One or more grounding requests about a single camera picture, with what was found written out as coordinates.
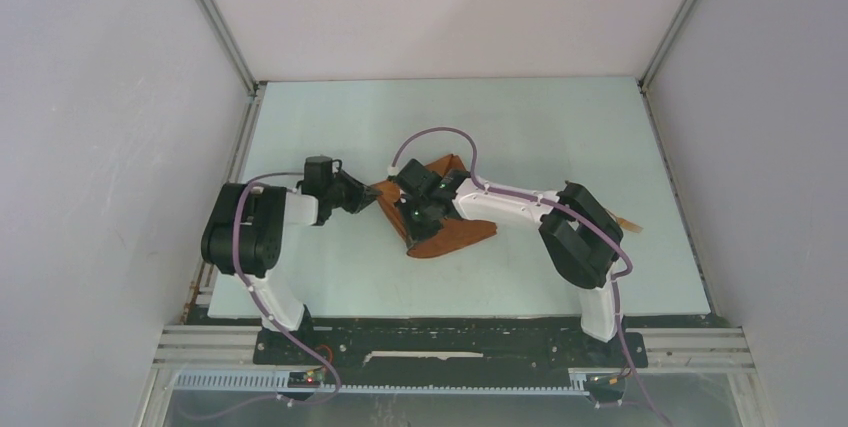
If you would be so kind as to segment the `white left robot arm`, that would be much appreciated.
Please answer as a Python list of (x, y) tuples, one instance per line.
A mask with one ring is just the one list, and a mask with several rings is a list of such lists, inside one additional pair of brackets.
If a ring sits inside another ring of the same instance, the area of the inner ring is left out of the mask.
[(246, 183), (228, 182), (219, 190), (200, 241), (205, 263), (240, 280), (256, 304), (263, 323), (282, 331), (277, 349), (292, 363), (304, 363), (316, 350), (315, 335), (304, 329), (307, 307), (291, 288), (275, 289), (271, 272), (282, 254), (287, 226), (323, 225), (336, 209), (357, 214), (381, 191), (342, 169), (294, 175), (293, 188), (273, 186), (270, 174)]

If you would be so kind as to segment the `orange cloth napkin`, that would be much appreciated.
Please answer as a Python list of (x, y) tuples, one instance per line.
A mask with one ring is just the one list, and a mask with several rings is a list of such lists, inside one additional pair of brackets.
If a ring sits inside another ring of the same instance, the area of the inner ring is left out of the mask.
[[(445, 155), (425, 166), (441, 177), (448, 172), (467, 172), (461, 158), (455, 154)], [(497, 226), (493, 222), (445, 219), (444, 227), (433, 238), (424, 242), (407, 242), (401, 217), (397, 210), (397, 201), (400, 199), (401, 191), (393, 182), (393, 178), (394, 176), (378, 182), (374, 187), (382, 192), (377, 203), (390, 225), (404, 242), (407, 256), (416, 259), (440, 257), (481, 242), (497, 233)]]

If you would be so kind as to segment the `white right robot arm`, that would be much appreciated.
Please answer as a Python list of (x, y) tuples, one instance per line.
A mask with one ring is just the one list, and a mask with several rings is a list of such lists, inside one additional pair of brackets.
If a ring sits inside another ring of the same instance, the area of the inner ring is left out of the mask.
[(612, 267), (623, 239), (618, 223), (580, 184), (561, 191), (527, 190), (451, 170), (390, 178), (407, 244), (416, 247), (448, 230), (448, 223), (485, 221), (536, 231), (557, 273), (578, 289), (585, 358), (606, 365), (622, 350), (615, 321)]

